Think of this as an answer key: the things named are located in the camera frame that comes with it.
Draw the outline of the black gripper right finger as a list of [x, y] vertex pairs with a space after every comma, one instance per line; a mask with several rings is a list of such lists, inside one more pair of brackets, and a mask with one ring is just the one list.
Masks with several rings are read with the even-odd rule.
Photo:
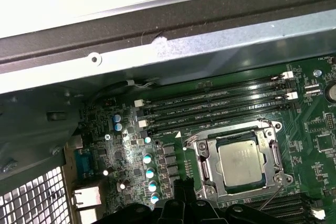
[[222, 211], [215, 203], [199, 199], [194, 179], [185, 180], [185, 223], [265, 223], [266, 214], [255, 208], [234, 204]]

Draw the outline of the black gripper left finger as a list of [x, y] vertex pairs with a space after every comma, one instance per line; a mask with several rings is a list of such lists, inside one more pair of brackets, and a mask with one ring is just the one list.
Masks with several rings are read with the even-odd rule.
[[172, 186], [172, 197], [159, 199], [154, 208], [145, 210], [137, 207], [133, 223], [184, 223], [186, 217], [185, 180], [175, 180]]

